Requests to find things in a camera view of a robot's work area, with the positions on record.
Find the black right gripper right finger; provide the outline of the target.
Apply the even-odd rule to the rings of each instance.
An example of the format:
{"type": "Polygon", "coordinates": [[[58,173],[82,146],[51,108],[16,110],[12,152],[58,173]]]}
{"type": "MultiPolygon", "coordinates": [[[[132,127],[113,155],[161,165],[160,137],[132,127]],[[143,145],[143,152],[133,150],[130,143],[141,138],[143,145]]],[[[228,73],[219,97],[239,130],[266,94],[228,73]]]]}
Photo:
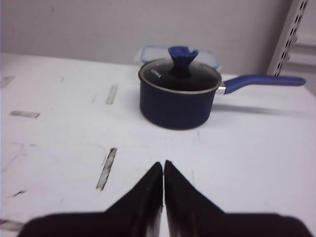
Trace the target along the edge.
{"type": "Polygon", "coordinates": [[[172,237],[310,237],[297,218],[276,213],[227,213],[172,164],[164,165],[165,205],[172,237]]]}

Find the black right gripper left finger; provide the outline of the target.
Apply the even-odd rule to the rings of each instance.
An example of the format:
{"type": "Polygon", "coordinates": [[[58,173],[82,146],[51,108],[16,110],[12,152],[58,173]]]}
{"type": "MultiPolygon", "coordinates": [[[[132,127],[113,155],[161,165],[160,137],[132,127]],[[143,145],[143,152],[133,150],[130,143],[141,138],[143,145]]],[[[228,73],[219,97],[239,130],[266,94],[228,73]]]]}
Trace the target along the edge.
{"type": "Polygon", "coordinates": [[[159,162],[103,212],[56,213],[32,219],[21,237],[157,237],[162,210],[159,162]]]}

